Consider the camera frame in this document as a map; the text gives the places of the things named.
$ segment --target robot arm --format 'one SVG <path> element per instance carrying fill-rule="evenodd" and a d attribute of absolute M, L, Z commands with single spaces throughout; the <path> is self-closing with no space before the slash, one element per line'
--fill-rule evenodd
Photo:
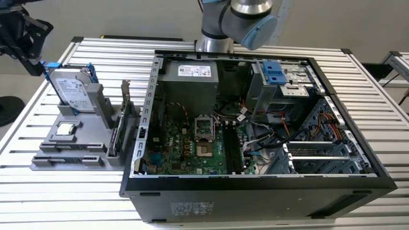
<path fill-rule="evenodd" d="M 271 38 L 278 18 L 274 0 L 203 0 L 203 35 L 196 51 L 231 53 L 234 41 L 247 49 L 260 48 Z"/>
<path fill-rule="evenodd" d="M 30 17 L 23 4 L 41 0 L 0 0 L 0 56 L 19 59 L 29 73 L 41 76 L 46 37 L 53 24 Z M 278 19 L 272 16 L 274 0 L 202 0 L 204 5 L 203 35 L 196 51 L 230 53 L 234 41 L 258 49 L 274 33 Z"/>
<path fill-rule="evenodd" d="M 30 17 L 22 5 L 35 1 L 41 0 L 0 0 L 0 55 L 18 59 L 29 73 L 41 76 L 42 49 L 54 26 Z"/>

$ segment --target sticker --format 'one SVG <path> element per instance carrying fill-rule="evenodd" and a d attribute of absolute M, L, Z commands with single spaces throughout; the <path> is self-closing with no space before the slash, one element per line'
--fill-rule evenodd
<path fill-rule="evenodd" d="M 171 202 L 171 212 L 175 216 L 211 215 L 215 202 Z"/>
<path fill-rule="evenodd" d="M 247 112 L 248 112 L 247 107 L 243 107 L 242 110 L 240 110 L 240 113 L 242 113 L 242 114 L 246 114 Z"/>
<path fill-rule="evenodd" d="M 179 66 L 178 75 L 183 77 L 212 77 L 210 66 Z"/>
<path fill-rule="evenodd" d="M 95 108 L 91 104 L 85 84 L 78 79 L 57 79 L 61 86 L 63 96 L 73 108 L 81 112 L 94 112 Z"/>
<path fill-rule="evenodd" d="M 239 121 L 243 121 L 244 119 L 246 119 L 246 115 L 244 114 L 238 117 Z"/>

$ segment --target green circuit board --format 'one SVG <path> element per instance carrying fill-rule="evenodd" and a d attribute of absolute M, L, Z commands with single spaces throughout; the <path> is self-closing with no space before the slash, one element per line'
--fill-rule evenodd
<path fill-rule="evenodd" d="M 166 146 L 163 147 L 160 164 L 156 163 L 156 173 L 162 175 L 226 175 L 226 154 L 222 126 L 215 127 L 215 140 L 195 141 L 194 128 L 183 132 L 183 125 L 167 124 Z M 238 127 L 238 135 L 246 135 L 246 127 Z M 246 174 L 255 174 L 255 169 L 247 169 Z"/>

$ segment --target slotted metal surface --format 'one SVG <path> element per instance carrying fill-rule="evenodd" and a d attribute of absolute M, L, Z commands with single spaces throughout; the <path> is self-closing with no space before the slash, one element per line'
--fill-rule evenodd
<path fill-rule="evenodd" d="M 62 61 L 97 67 L 105 94 L 121 103 L 121 81 L 143 104 L 155 49 L 194 50 L 190 42 L 86 38 Z M 29 166 L 57 119 L 59 102 L 45 82 L 0 142 L 0 229 L 409 229 L 408 117 L 354 55 L 339 49 L 266 46 L 238 53 L 316 58 L 399 189 L 336 220 L 144 224 L 129 199 L 118 195 L 122 172 L 34 172 Z"/>

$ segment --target blue latch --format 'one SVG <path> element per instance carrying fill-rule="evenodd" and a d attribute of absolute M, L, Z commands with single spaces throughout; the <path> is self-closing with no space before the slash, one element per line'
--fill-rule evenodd
<path fill-rule="evenodd" d="M 278 61 L 264 61 L 262 66 L 263 73 L 268 78 L 268 83 L 271 85 L 286 85 L 287 77 L 284 75 L 280 63 Z"/>
<path fill-rule="evenodd" d="M 62 63 L 61 62 L 50 62 L 47 65 L 46 65 L 46 68 L 49 69 L 58 69 L 62 67 Z"/>

